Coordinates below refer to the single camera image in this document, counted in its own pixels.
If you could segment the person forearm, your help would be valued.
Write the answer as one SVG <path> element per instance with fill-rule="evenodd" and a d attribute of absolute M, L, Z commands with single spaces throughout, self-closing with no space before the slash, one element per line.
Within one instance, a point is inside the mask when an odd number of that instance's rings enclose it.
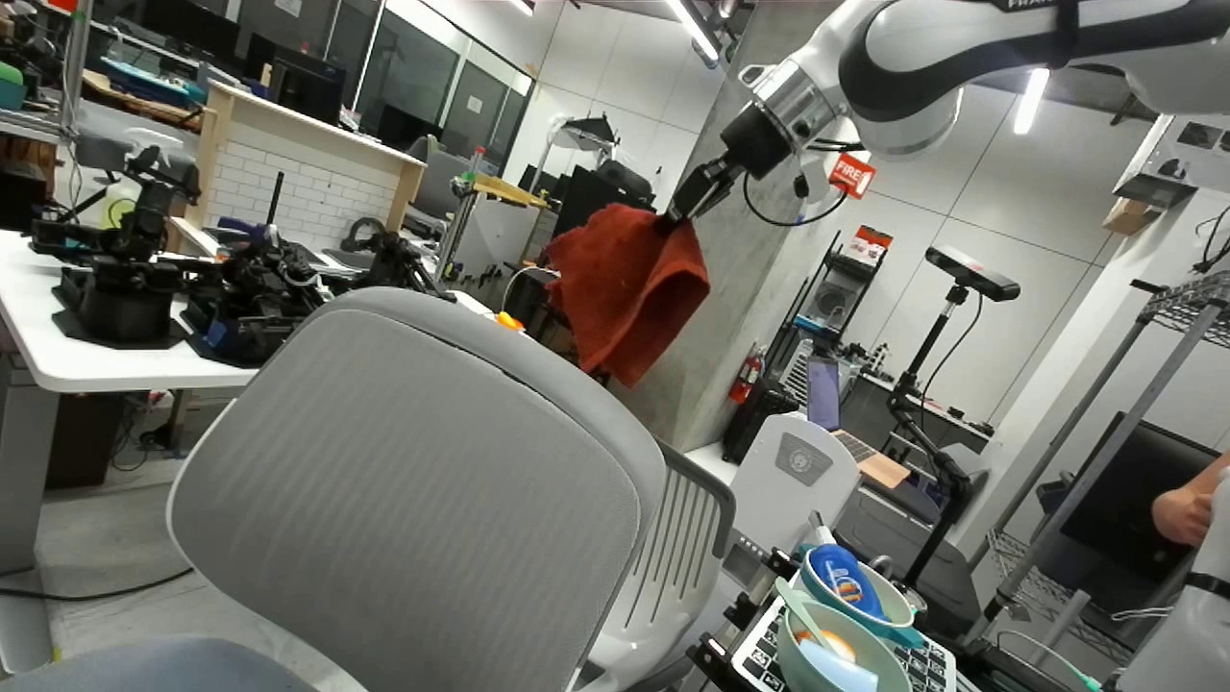
<path fill-rule="evenodd" d="M 1194 479 L 1160 491 L 1150 503 L 1151 530 L 1175 545 L 1199 545 L 1209 530 L 1216 490 L 1227 464 L 1230 464 L 1230 454 L 1208 462 Z"/>

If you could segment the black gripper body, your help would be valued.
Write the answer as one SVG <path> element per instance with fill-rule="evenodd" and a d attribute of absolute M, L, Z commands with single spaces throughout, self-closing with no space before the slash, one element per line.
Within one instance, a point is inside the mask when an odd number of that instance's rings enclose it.
<path fill-rule="evenodd" d="M 763 179 L 791 153 L 791 139 L 763 106 L 745 106 L 718 144 L 721 153 L 700 167 L 702 186 L 729 186 L 738 174 Z"/>

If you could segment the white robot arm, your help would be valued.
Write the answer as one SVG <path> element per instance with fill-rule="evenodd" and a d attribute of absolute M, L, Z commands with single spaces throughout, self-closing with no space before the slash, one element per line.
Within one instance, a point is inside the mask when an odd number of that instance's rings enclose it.
<path fill-rule="evenodd" d="M 1108 67 L 1167 117 L 1227 113 L 1230 0 L 840 0 L 791 56 L 750 76 L 721 153 L 697 167 L 665 227 L 706 216 L 849 118 L 872 153 L 948 135 L 961 90 L 1025 67 Z"/>

